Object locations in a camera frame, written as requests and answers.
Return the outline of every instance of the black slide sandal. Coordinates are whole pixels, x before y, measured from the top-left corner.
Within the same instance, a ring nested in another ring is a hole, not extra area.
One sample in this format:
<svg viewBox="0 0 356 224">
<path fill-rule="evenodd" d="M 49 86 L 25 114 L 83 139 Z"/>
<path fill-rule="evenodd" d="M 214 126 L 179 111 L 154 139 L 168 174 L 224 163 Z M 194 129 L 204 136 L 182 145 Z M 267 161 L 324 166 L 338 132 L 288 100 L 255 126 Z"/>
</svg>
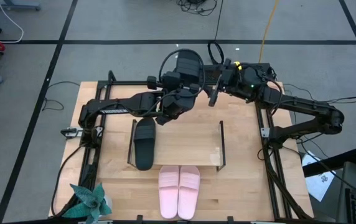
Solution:
<svg viewBox="0 0 356 224">
<path fill-rule="evenodd" d="M 154 143 L 156 141 L 156 123 L 152 118 L 143 118 L 135 128 L 135 164 L 142 171 L 153 166 Z"/>
</svg>

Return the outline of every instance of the yellow cable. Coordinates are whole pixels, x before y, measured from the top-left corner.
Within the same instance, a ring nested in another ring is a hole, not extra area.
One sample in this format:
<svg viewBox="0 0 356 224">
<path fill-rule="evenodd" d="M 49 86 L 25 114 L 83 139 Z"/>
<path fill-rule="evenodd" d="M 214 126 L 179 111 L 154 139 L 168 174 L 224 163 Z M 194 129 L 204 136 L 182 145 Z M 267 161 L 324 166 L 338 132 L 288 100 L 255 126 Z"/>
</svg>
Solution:
<svg viewBox="0 0 356 224">
<path fill-rule="evenodd" d="M 261 43 L 260 58 L 258 59 L 258 63 L 261 63 L 261 58 L 263 57 L 264 42 L 265 42 L 266 34 L 268 33 L 268 29 L 269 29 L 269 26 L 271 25 L 273 14 L 275 13 L 276 6 L 278 5 L 278 3 L 279 3 L 279 0 L 275 0 L 275 5 L 273 6 L 271 15 L 269 16 L 269 21 L 268 21 L 268 24 L 266 25 L 263 41 Z"/>
</svg>

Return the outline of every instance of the pink slide sandal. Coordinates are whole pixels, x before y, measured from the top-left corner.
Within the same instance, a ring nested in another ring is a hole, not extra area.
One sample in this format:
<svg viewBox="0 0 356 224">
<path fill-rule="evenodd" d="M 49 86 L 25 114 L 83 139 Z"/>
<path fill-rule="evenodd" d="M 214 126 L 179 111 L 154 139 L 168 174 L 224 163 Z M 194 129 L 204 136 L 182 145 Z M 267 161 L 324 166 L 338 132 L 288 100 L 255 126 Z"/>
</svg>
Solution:
<svg viewBox="0 0 356 224">
<path fill-rule="evenodd" d="M 174 218 L 178 210 L 179 167 L 163 166 L 159 173 L 160 213 L 163 218 Z"/>
<path fill-rule="evenodd" d="M 178 216 L 190 220 L 195 215 L 200 188 L 200 172 L 196 166 L 182 166 L 179 177 Z"/>
</svg>

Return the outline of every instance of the paper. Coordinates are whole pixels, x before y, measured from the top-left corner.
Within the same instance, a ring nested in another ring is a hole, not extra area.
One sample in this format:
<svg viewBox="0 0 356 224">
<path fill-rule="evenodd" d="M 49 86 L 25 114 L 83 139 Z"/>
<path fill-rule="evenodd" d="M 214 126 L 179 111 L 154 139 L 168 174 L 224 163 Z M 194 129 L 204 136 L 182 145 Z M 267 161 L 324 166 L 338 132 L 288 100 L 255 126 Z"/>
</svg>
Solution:
<svg viewBox="0 0 356 224">
<path fill-rule="evenodd" d="M 311 152 L 309 152 L 309 153 L 311 155 L 313 155 L 318 161 L 320 160 L 313 153 L 311 153 Z M 310 155 L 306 154 L 302 158 L 302 166 L 306 166 L 306 165 L 312 164 L 314 162 L 316 162 L 316 160 L 314 158 L 312 158 Z M 334 175 L 330 172 L 325 172 L 323 174 L 305 178 L 305 181 L 307 182 L 307 188 L 308 188 L 309 194 L 311 194 L 314 198 L 316 198 L 316 200 L 321 202 L 324 195 L 327 192 L 327 189 L 329 188 L 330 184 L 332 183 L 333 178 L 334 178 Z"/>
</svg>

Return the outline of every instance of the white cable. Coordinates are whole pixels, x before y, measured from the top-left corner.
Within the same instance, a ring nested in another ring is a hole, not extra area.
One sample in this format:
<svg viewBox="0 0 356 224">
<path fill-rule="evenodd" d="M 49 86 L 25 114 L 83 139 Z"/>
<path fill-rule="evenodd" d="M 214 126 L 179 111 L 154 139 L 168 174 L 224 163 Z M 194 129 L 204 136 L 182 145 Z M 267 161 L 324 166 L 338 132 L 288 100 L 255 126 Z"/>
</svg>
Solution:
<svg viewBox="0 0 356 224">
<path fill-rule="evenodd" d="M 19 40 L 16 40 L 16 41 L 0 41 L 0 42 L 3 43 L 3 44 L 15 44 L 15 43 L 19 43 L 19 42 L 22 40 L 23 35 L 24 35 L 23 29 L 22 29 L 19 25 L 17 25 L 16 22 L 13 21 L 13 20 L 5 13 L 4 9 L 2 8 L 1 3 L 0 3 L 0 8 L 1 8 L 2 12 L 4 13 L 4 15 L 5 15 L 13 24 L 15 24 L 15 26 L 17 26 L 17 27 L 22 31 L 22 35 L 21 35 L 21 38 L 19 38 Z"/>
</svg>

